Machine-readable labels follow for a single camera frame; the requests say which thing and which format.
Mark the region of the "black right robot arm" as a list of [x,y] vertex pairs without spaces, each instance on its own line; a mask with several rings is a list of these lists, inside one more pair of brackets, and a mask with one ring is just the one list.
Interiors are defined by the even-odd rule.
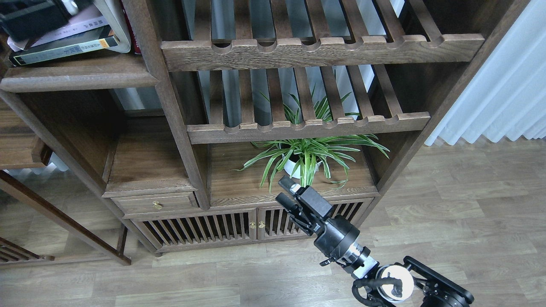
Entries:
[[424,294],[424,307],[468,307],[473,303],[469,291],[413,257],[404,257],[403,264],[380,266],[370,250],[357,243],[359,229],[340,214],[333,217],[333,206],[312,187],[302,187],[288,176],[281,178],[279,185],[285,194],[279,194],[277,202],[306,235],[317,235],[314,246],[326,257],[320,265],[336,263],[351,274],[352,294],[363,305],[394,307],[409,299],[415,287]]

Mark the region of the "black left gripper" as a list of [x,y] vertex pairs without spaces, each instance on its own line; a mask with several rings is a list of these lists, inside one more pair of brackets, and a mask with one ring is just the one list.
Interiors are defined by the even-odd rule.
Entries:
[[91,0],[2,0],[0,23],[15,41],[39,37],[69,23]]

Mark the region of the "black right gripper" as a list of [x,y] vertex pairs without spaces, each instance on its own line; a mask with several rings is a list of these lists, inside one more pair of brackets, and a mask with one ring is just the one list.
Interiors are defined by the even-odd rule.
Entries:
[[340,214],[331,217],[333,206],[328,201],[289,176],[283,176],[278,183],[293,198],[280,193],[275,200],[300,230],[308,236],[317,235],[314,245],[329,261],[356,261],[361,257],[361,246],[356,243],[360,231]]

